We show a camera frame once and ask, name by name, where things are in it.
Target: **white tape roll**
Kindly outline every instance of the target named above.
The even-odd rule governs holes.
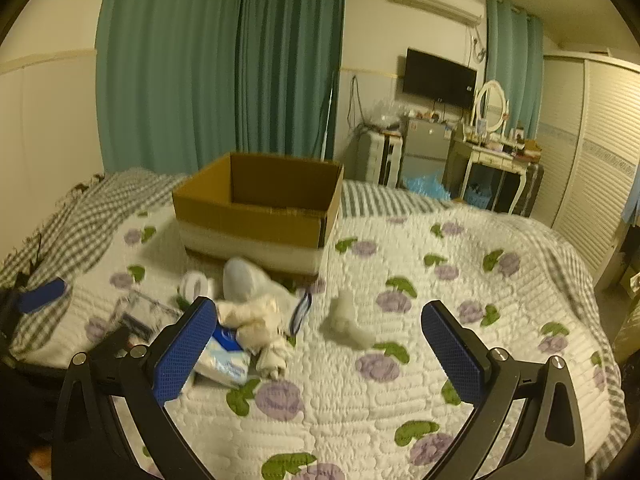
[[[180,295],[189,303],[193,303],[198,296],[215,299],[215,283],[198,270],[190,270],[183,277],[178,289]]]

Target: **purple flower print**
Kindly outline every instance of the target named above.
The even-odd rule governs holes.
[[[475,323],[484,317],[484,310],[477,301],[466,300],[460,303],[459,307],[460,323]]]
[[[593,382],[596,383],[597,389],[599,389],[601,392],[604,391],[604,387],[605,387],[604,370],[599,366],[596,366],[595,369],[593,370]]]
[[[148,467],[148,469],[146,470],[147,473],[157,477],[157,478],[161,478],[162,480],[164,480],[164,476],[162,476],[162,473],[160,472],[160,470],[158,469],[158,466],[156,464],[152,464]]]
[[[408,312],[411,308],[411,300],[399,290],[386,290],[380,292],[376,303],[385,312]]]
[[[414,465],[437,462],[453,442],[447,433],[430,433],[418,440],[411,448],[409,460]]]
[[[464,229],[460,224],[456,224],[455,222],[444,222],[442,227],[440,228],[440,232],[444,235],[459,235]]]
[[[321,276],[309,285],[306,290],[311,294],[322,294],[326,290],[326,281]]]
[[[366,354],[356,361],[356,370],[365,379],[388,383],[398,378],[400,367],[395,360],[383,354]]]
[[[86,338],[92,343],[97,343],[104,337],[107,330],[107,320],[93,316],[84,326]]]
[[[354,242],[351,244],[351,251],[356,256],[361,258],[368,258],[372,254],[376,253],[378,245],[373,240],[363,240],[361,242]]]
[[[520,269],[520,257],[516,253],[503,254],[498,260],[498,272],[507,278]]]
[[[435,268],[436,276],[439,280],[443,282],[450,282],[451,280],[455,280],[459,275],[460,271],[457,267],[452,265],[439,265]]]
[[[124,243],[127,245],[135,245],[142,240],[142,231],[140,229],[129,229],[124,235]]]
[[[289,381],[273,381],[255,394],[255,405],[266,416],[287,422],[303,411],[300,389]]]
[[[133,276],[128,272],[116,272],[111,275],[109,283],[116,288],[129,288],[133,285]]]
[[[569,342],[562,334],[548,335],[538,345],[538,350],[549,354],[556,354],[564,350],[568,344]]]
[[[344,480],[344,473],[335,464],[318,463],[308,466],[306,471],[300,471],[291,480]]]

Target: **wall-mounted air conditioner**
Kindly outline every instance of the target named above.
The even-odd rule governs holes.
[[[484,16],[484,5],[475,0],[395,0],[419,9],[436,12],[441,16],[457,20],[475,27],[480,24]]]

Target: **white louvered wardrobe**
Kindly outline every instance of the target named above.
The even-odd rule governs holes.
[[[544,70],[536,140],[545,174],[531,217],[571,242],[595,282],[640,160],[640,66],[558,51]]]

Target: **flat screen tv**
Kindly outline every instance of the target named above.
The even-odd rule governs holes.
[[[476,71],[459,63],[409,48],[402,91],[471,110]]]

